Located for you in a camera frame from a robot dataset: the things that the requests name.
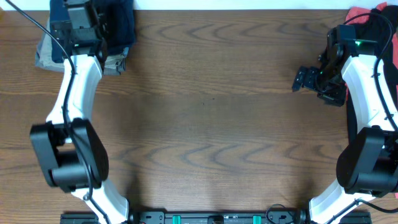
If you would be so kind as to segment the navy blue shorts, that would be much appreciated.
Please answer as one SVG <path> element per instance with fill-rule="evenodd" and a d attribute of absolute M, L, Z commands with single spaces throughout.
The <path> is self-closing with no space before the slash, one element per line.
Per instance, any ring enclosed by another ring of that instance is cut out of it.
<path fill-rule="evenodd" d="M 50 1 L 50 22 L 70 20 L 67 9 L 61 0 Z M 93 1 L 99 14 L 104 14 L 108 54 L 121 53 L 125 47 L 131 47 L 135 41 L 133 0 L 95 0 Z M 63 63 L 62 50 L 52 40 L 52 61 Z"/>

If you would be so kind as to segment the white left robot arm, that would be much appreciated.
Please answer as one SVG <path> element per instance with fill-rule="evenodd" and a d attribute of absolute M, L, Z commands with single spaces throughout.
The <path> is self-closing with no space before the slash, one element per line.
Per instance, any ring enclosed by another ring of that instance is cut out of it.
<path fill-rule="evenodd" d="M 135 42 L 131 1 L 52 1 L 53 61 L 63 63 L 60 91 L 30 140 L 52 187 L 82 199 L 100 223 L 127 223 L 129 202 L 109 179 L 109 161 L 91 115 L 109 56 Z"/>

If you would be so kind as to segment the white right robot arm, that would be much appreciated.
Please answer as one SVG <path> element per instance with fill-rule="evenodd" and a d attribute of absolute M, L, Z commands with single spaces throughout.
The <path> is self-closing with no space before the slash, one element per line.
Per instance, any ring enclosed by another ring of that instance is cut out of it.
<path fill-rule="evenodd" d="M 336 163 L 336 179 L 308 205 L 308 223 L 339 223 L 361 204 L 397 192 L 397 108 L 372 40 L 330 40 L 322 65 L 300 67 L 293 91 L 307 88 L 336 106 L 349 95 L 356 119 L 353 140 Z"/>

